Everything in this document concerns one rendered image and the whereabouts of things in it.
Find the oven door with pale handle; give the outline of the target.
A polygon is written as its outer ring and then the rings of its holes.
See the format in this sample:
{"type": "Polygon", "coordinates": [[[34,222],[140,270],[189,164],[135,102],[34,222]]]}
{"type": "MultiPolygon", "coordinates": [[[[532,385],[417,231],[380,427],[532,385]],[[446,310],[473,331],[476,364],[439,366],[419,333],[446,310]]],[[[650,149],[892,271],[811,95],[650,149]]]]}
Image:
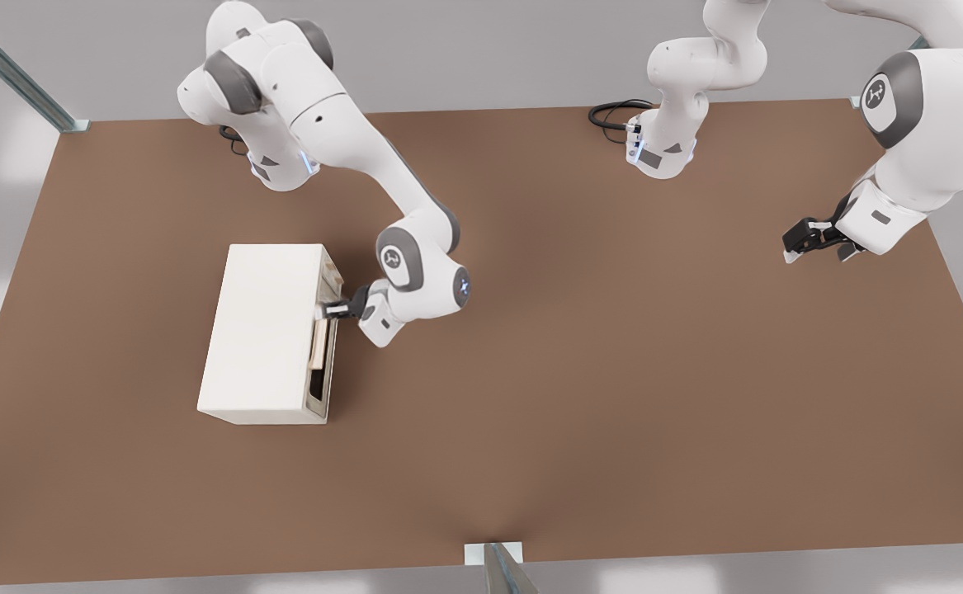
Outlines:
{"type": "Polygon", "coordinates": [[[318,244],[316,252],[318,252],[316,260],[318,260],[319,280],[304,405],[318,418],[319,424],[323,424],[328,418],[330,373],[333,371],[338,328],[337,320],[325,317],[325,304],[342,299],[344,279],[323,245],[318,244]]]}

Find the white oven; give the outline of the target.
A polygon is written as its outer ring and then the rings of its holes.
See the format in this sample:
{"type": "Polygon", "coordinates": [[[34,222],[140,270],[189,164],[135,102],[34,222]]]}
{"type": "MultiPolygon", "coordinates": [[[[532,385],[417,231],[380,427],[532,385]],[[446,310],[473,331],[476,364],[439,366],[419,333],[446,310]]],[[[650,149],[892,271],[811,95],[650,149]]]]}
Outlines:
{"type": "Polygon", "coordinates": [[[317,247],[229,247],[198,411],[235,425],[323,425],[304,405],[317,247]]]}

